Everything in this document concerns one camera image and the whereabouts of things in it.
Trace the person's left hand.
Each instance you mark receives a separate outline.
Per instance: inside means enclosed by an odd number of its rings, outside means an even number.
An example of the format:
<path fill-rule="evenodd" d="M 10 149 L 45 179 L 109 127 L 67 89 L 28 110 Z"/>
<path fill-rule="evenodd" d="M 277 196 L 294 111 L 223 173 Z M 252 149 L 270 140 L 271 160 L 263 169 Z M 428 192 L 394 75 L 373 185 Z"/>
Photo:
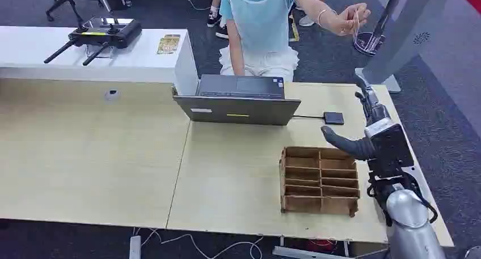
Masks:
<path fill-rule="evenodd" d="M 366 3 L 358 3 L 348 6 L 337 17 L 339 19 L 337 35 L 346 36 L 355 34 L 358 29 L 363 26 L 371 11 Z"/>

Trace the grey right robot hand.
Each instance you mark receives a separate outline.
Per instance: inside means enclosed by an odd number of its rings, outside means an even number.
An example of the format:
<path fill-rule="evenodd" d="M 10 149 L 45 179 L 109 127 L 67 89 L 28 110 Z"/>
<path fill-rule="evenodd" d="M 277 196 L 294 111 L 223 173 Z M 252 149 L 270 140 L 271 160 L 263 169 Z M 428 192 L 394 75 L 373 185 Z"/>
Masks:
<path fill-rule="evenodd" d="M 360 100 L 366 118 L 365 136 L 350 140 L 337 135 L 328 126 L 322 126 L 321 132 L 328 143 L 356 160 L 374 161 L 371 170 L 379 178 L 399 176 L 403 168 L 414 166 L 404 131 L 391 119 L 387 108 L 379 102 L 374 88 L 365 78 L 358 76 L 356 86 L 361 89 L 355 96 Z"/>

